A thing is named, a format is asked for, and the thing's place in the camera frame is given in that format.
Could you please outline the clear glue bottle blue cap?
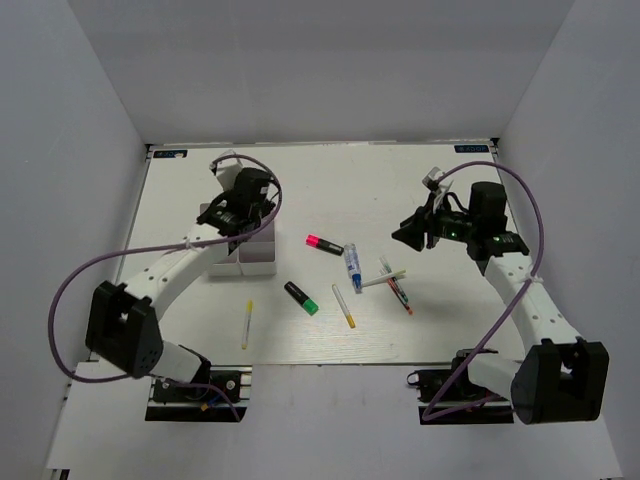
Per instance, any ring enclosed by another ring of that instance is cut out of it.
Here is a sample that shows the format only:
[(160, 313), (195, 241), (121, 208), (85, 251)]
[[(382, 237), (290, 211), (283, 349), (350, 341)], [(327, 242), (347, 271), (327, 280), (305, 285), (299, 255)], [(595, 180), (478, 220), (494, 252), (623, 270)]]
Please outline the clear glue bottle blue cap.
[(359, 256), (354, 243), (344, 245), (344, 259), (354, 290), (359, 294), (362, 292), (362, 277)]

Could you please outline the green black highlighter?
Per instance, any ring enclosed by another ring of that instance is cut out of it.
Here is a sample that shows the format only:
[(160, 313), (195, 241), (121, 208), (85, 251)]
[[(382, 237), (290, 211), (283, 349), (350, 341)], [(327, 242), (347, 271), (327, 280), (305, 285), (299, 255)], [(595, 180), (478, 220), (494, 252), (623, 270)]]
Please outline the green black highlighter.
[(284, 290), (308, 315), (313, 316), (318, 312), (318, 305), (294, 282), (288, 281), (284, 285)]

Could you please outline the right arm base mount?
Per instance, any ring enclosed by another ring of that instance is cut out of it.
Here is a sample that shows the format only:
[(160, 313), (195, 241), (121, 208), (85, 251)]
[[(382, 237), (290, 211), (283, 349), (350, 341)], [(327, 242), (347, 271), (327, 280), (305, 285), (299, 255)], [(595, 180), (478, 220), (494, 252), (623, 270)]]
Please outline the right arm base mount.
[(430, 414), (435, 415), (444, 410), (468, 403), (472, 403), (472, 406), (429, 421), (425, 421), (422, 418), (433, 397), (470, 352), (470, 349), (459, 350), (451, 361), (450, 367), (414, 370), (407, 375), (407, 386), (418, 392), (418, 416), (421, 425), (499, 425), (514, 423), (514, 412), (509, 401), (502, 397), (497, 397), (494, 392), (485, 387), (472, 384), (467, 372), (464, 372), (455, 380)]

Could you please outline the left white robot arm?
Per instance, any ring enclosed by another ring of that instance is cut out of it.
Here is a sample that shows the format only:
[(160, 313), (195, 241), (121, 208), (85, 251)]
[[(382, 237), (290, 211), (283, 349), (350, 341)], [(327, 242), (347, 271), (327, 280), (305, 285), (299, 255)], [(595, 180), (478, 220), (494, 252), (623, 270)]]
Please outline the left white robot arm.
[(268, 198), (276, 179), (268, 172), (236, 166), (232, 180), (195, 220), (182, 244), (119, 285), (103, 282), (91, 301), (85, 345), (132, 378), (147, 375), (176, 382), (188, 398), (211, 387), (210, 362), (162, 338), (160, 320), (205, 270), (227, 259), (248, 234), (272, 216)]

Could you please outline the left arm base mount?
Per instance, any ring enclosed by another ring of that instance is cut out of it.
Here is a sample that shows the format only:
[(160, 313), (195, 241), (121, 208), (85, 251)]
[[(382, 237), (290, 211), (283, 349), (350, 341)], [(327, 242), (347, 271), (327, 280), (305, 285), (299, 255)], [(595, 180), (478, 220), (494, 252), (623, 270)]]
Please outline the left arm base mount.
[(214, 366), (210, 387), (184, 387), (153, 379), (145, 412), (147, 422), (238, 423), (248, 409), (251, 366)]

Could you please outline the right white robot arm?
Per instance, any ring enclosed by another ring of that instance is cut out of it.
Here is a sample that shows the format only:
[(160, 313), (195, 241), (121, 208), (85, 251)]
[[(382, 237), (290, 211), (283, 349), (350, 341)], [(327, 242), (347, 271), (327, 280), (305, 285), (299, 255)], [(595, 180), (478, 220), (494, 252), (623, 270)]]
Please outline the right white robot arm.
[(416, 251), (440, 239), (465, 244), (468, 256), (506, 306), (526, 356), (503, 358), (485, 346), (461, 350), (449, 378), (434, 394), (438, 403), (453, 388), (472, 399), (487, 389), (509, 401), (527, 425), (594, 421), (601, 412), (609, 354), (599, 341), (587, 341), (560, 313), (522, 238), (507, 228), (507, 197), (494, 182), (476, 182), (467, 208), (455, 211), (451, 194), (436, 180), (424, 206), (404, 220), (392, 237)]

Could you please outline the yellow capped white marker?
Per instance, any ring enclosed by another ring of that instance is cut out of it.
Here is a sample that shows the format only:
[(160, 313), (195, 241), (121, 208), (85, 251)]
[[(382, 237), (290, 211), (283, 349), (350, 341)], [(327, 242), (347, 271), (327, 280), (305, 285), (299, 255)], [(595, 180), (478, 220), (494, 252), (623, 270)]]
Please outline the yellow capped white marker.
[(355, 329), (356, 328), (356, 324), (355, 324), (354, 318), (353, 318), (353, 316), (352, 316), (352, 314), (351, 314), (351, 312), (350, 312), (350, 310), (349, 310), (349, 308), (348, 308), (348, 306), (346, 304), (346, 301), (344, 300), (344, 298), (343, 298), (343, 296), (342, 296), (342, 294), (341, 294), (341, 292), (340, 292), (340, 290), (339, 290), (339, 288), (338, 288), (338, 286), (336, 284), (332, 285), (332, 292), (333, 292), (333, 294), (334, 294), (334, 296), (336, 298), (336, 301), (338, 302), (338, 305), (339, 305), (343, 315), (345, 316), (345, 319), (346, 319), (349, 327), (351, 329)]

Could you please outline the pink black highlighter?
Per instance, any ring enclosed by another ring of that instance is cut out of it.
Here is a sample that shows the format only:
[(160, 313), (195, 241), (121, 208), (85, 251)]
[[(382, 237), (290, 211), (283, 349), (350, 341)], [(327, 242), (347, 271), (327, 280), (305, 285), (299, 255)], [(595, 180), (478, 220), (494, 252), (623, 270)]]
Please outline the pink black highlighter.
[(308, 235), (305, 243), (307, 246), (336, 256), (342, 256), (344, 248), (336, 243), (330, 242), (315, 235)]

